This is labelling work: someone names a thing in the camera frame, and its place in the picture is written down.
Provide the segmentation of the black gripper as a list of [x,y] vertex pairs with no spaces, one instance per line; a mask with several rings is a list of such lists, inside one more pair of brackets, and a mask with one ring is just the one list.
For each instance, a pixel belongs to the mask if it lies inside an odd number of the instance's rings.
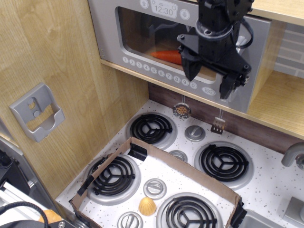
[[222,74],[221,99],[227,99],[235,88],[244,86],[251,71],[250,64],[237,52],[237,48],[244,49],[252,44],[252,40],[237,44],[240,26],[252,34],[252,28],[245,20],[235,22],[220,32],[210,30],[197,21],[195,35],[180,34],[177,37],[185,76],[192,81],[202,66]]

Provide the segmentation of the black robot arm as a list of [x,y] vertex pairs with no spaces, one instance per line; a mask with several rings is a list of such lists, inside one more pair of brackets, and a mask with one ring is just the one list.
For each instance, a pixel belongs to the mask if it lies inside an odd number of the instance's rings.
[[237,44],[240,26],[250,35],[251,26],[244,16],[252,10],[251,0],[200,0],[196,34],[180,34],[179,53],[186,77],[191,81],[201,67],[222,74],[219,92],[227,99],[231,92],[247,83],[250,64],[237,52],[237,48],[249,47],[253,39]]

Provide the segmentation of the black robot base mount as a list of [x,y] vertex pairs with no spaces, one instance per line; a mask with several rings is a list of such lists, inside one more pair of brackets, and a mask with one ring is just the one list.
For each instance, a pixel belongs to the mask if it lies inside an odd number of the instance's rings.
[[27,179],[19,167],[19,162],[8,156],[4,151],[0,151],[0,186],[9,183],[13,187],[22,191],[26,195],[30,193]]

